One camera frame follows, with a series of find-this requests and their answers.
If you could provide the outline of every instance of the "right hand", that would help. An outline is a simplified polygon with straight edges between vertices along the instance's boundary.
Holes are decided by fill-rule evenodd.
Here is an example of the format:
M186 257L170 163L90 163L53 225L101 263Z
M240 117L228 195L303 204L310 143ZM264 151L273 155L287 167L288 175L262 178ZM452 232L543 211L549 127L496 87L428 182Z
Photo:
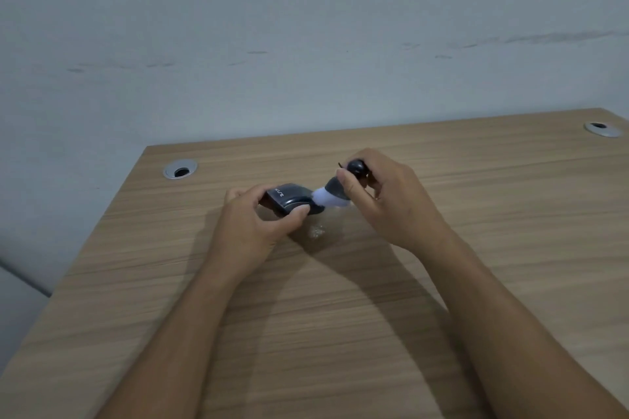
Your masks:
M349 171L339 169L336 177L345 194L387 242L419 256L429 253L435 242L452 232L409 166L370 148L354 154L343 166L353 159L361 159L371 171L367 184L373 188L373 196Z

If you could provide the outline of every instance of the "wall stain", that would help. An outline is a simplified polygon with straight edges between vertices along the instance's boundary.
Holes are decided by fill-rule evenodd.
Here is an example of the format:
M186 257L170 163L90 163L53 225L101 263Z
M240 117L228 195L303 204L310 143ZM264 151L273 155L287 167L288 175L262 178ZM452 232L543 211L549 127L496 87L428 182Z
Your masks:
M571 44L588 40L597 40L607 37L627 37L628 31L616 30L584 30L583 32L551 32L550 34L538 35L512 35L510 37L490 37L488 39L477 40L471 44L449 44L449 48L467 49L483 45L507 45L507 44L527 44L527 45L550 45L550 44Z
M404 42L402 44L402 50L415 50L417 47L421 47L420 44L414 44L411 42Z

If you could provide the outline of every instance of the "metal grommet ring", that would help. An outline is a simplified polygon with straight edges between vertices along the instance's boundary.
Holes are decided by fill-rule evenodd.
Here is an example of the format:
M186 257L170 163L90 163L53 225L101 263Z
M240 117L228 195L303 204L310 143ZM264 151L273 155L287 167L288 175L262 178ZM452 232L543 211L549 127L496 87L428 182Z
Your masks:
M593 134L604 136L606 138L617 138L623 135L623 132L610 125L609 123L602 123L600 121L590 121L585 123L583 127Z
M197 162L193 159L178 159L163 169L163 176L167 179L183 179L191 176L197 166Z

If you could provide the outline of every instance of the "wooden desk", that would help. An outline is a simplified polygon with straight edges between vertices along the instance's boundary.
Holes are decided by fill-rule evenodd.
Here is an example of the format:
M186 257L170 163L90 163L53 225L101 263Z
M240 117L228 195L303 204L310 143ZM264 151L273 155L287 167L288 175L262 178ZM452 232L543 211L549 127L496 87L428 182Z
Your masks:
M0 380L0 416L93 415L199 267L226 188L316 188L368 145L410 164L493 272L629 405L628 134L622 118L579 110L148 147ZM199 169L164 178L178 158ZM485 417L421 264L354 210L326 216L321 239L287 239L236 292L202 416Z

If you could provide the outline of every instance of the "left hand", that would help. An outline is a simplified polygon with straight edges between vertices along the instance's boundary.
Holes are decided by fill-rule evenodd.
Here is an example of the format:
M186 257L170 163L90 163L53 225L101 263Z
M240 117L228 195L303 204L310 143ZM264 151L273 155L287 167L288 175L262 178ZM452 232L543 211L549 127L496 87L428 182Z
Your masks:
M299 228L310 211L310 206L304 205L279 220L262 220L256 207L264 193L274 187L233 188L225 194L208 258L230 280L240 282L262 265L278 240Z

